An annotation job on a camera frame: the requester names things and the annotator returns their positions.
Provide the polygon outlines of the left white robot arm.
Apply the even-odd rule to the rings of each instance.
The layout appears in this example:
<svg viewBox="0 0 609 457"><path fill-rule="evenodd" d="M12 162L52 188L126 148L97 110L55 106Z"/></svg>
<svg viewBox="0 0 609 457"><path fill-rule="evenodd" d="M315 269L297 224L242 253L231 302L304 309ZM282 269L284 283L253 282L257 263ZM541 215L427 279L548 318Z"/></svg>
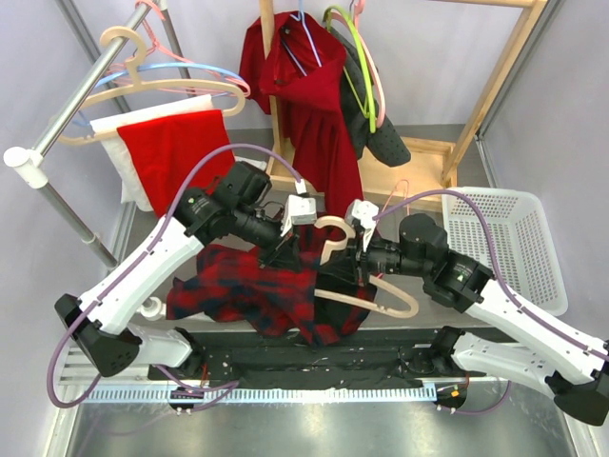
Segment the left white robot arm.
<svg viewBox="0 0 609 457"><path fill-rule="evenodd" d="M226 235L259 247L267 265L294 259L281 222L258 207L270 187L264 171L237 162L211 189L179 190L148 238L104 281L79 297L57 300L60 320L101 376L112 377L135 361L165 365L184 380L201 372L203 357L184 331L139 328L131 317L179 266Z"/></svg>

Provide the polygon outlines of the red plaid garment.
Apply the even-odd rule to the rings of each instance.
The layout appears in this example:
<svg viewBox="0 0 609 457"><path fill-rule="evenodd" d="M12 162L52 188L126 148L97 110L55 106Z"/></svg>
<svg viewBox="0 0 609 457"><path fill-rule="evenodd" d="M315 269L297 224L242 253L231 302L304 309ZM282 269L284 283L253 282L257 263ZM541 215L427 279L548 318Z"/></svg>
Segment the red plaid garment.
<svg viewBox="0 0 609 457"><path fill-rule="evenodd" d="M260 268L258 248L249 251L210 245L196 257L196 274L174 278L167 294L167 318L186 319L203 313L225 323L247 321L260 334L280 337L297 329L313 347L335 344L357 331L369 311L316 298L316 288L373 301L377 289L358 288L317 271L325 239L337 230L305 226L300 229L299 272Z"/></svg>

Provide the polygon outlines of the blue wire hanger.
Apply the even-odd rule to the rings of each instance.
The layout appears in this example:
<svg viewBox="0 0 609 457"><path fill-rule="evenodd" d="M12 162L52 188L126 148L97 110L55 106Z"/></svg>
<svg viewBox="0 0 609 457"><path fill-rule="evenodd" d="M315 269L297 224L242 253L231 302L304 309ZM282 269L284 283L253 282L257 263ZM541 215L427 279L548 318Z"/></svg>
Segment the blue wire hanger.
<svg viewBox="0 0 609 457"><path fill-rule="evenodd" d="M323 65L321 55L308 28L304 1L289 14L287 22L281 27L280 42L292 63L302 76L308 71Z"/></svg>

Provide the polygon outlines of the thin pink wire hanger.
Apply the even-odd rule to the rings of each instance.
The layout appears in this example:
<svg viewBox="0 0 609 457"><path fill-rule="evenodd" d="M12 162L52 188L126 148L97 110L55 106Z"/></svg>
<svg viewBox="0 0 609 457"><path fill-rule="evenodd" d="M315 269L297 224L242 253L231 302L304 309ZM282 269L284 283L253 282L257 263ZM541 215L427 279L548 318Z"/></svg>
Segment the thin pink wire hanger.
<svg viewBox="0 0 609 457"><path fill-rule="evenodd" d="M400 179L395 184L393 189L389 192L389 195L387 196L387 198L383 204L381 212L386 211L396 198L401 197L403 200L405 200L409 196L409 193L410 193L410 182L407 179Z"/></svg>

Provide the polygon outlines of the white plastic laundry basket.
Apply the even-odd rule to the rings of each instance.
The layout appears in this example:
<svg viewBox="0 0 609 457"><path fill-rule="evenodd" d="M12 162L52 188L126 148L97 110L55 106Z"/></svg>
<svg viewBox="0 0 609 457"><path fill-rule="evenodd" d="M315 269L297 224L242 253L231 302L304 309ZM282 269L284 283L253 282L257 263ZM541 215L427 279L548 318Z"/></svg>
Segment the white plastic laundry basket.
<svg viewBox="0 0 609 457"><path fill-rule="evenodd" d="M512 189L456 188L480 210L491 233L497 262L507 284L546 312L561 316L568 299L543 206L534 194ZM492 266L479 218L462 199L442 197L448 245Z"/></svg>

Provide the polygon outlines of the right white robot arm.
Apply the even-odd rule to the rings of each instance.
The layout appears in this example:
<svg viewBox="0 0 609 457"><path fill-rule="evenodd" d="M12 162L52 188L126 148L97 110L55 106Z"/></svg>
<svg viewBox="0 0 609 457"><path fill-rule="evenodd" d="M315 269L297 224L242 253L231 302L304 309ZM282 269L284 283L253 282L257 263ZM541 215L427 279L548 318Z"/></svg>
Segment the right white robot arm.
<svg viewBox="0 0 609 457"><path fill-rule="evenodd" d="M373 240L359 220L323 216L316 228L337 229L324 243L324 272L349 272L379 287L380 274L419 277L434 302L502 331L517 345L493 343L444 327L429 362L442 376L458 369L499 376L549 397L565 414L599 427L608 417L608 344L569 326L505 284L498 273L448 246L447 234L429 216L405 217L399 240Z"/></svg>

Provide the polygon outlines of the dark red skirt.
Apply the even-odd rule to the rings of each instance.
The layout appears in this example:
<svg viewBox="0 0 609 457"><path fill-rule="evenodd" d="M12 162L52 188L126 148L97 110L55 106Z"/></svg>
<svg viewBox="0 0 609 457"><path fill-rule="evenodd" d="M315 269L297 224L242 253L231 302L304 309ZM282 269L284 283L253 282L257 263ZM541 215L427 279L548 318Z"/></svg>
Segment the dark red skirt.
<svg viewBox="0 0 609 457"><path fill-rule="evenodd" d="M249 84L249 98L270 113L269 98L281 103L284 136L294 149L293 168L324 194L325 209L343 216L363 197L356 153L344 124L340 81L344 46L310 15L312 33L323 65L302 76L280 42L281 27L291 11L274 17L275 36L268 56L262 43L261 21L246 30L239 73Z"/></svg>

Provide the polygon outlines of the grey dotted garment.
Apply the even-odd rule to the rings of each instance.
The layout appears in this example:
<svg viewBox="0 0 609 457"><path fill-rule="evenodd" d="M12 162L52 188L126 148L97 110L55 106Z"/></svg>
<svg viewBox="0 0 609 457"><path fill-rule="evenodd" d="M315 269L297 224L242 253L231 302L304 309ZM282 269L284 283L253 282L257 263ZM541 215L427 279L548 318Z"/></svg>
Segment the grey dotted garment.
<svg viewBox="0 0 609 457"><path fill-rule="evenodd" d="M346 51L340 81L341 109L357 159L361 159L363 149L368 148L377 160L388 167L395 168L408 163L411 160L411 152L387 116L379 128L374 132L370 131L369 120L364 117L360 107L366 92L357 49L334 28L330 29L330 33Z"/></svg>

